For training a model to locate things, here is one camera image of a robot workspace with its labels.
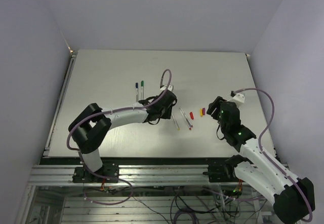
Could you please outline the yellow marker pen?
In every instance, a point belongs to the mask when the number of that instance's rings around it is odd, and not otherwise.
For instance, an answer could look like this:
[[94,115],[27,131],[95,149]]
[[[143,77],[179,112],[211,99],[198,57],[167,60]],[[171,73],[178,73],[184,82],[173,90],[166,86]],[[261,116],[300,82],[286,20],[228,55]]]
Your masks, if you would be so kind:
[[178,122],[177,122],[177,120],[176,120],[176,118],[175,118],[175,116],[173,114],[172,114],[172,119],[174,121],[174,124],[175,124],[177,130],[179,131],[180,130],[179,124],[178,124]]

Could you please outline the purple marker pen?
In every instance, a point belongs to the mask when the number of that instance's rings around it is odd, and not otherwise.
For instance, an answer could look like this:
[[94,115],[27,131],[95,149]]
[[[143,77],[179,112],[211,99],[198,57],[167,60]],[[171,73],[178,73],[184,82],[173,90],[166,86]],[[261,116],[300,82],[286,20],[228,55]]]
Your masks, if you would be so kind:
[[181,107],[179,107],[179,110],[180,110],[180,112],[181,113],[183,113],[184,115],[185,115],[185,117],[187,118],[187,120],[189,121],[189,123],[190,123],[190,125],[191,125],[191,127],[193,127],[193,125],[192,125],[192,123],[191,123],[191,121],[189,120],[189,118],[188,118],[188,116],[186,115],[186,113],[184,112],[184,110],[181,108]]

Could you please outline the green marker pen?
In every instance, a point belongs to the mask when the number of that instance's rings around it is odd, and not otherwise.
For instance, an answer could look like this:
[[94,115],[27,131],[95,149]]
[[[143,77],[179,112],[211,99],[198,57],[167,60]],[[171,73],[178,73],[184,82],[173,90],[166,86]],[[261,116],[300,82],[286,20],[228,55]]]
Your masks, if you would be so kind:
[[144,87],[141,87],[141,100],[144,99]]

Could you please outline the red marker pen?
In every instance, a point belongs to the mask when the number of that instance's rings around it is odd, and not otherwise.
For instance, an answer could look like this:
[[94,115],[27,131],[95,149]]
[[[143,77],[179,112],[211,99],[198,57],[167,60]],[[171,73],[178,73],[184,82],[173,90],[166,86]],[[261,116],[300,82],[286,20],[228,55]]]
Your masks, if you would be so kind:
[[191,127],[191,125],[190,125],[189,121],[187,120],[187,118],[185,117],[185,115],[184,115],[183,113],[181,113],[181,114],[182,114],[182,117],[183,117],[183,119],[184,119],[184,121],[185,121],[186,125],[188,126],[189,130],[191,130],[191,129],[192,129],[192,127]]

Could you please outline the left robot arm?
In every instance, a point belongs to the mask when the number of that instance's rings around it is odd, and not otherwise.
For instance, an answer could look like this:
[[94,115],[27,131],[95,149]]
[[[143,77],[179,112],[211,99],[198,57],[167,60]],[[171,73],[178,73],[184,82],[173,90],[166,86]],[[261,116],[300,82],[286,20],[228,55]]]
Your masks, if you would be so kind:
[[176,103],[177,97],[170,90],[110,111],[104,111],[98,104],[91,103],[69,125],[67,146],[70,150],[78,151],[86,168],[85,176],[92,182],[98,182],[103,177],[99,146],[108,131],[128,124],[154,125],[161,119],[169,120]]

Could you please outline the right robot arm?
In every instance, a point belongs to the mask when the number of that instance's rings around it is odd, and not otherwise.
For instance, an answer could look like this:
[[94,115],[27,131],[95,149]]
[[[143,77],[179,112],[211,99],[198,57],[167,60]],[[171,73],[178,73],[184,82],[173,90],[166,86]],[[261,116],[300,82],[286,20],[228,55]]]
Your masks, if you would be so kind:
[[283,223],[296,223],[307,216],[312,217],[315,210],[313,183],[283,166],[241,123],[238,107],[244,100],[240,93],[231,100],[218,96],[207,110],[207,114],[218,122],[223,139],[238,152],[226,160],[224,177],[228,181],[238,178],[248,183],[272,205]]

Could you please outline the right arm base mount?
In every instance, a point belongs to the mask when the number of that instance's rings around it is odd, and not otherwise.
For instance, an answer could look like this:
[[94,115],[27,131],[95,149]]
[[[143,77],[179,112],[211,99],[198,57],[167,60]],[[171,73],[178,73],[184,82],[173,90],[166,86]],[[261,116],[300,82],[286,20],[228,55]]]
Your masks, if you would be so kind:
[[208,158],[207,170],[202,174],[207,176],[209,183],[221,183],[221,182],[238,182],[238,178],[235,177],[234,171],[230,170],[227,165],[229,158]]

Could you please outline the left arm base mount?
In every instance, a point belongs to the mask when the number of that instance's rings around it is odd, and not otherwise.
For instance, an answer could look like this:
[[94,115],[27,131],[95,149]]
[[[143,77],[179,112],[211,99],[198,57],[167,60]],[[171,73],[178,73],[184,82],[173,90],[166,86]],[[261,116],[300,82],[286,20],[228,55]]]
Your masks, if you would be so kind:
[[99,170],[91,173],[85,167],[76,167],[72,176],[73,183],[117,183],[119,168],[116,165],[103,165]]

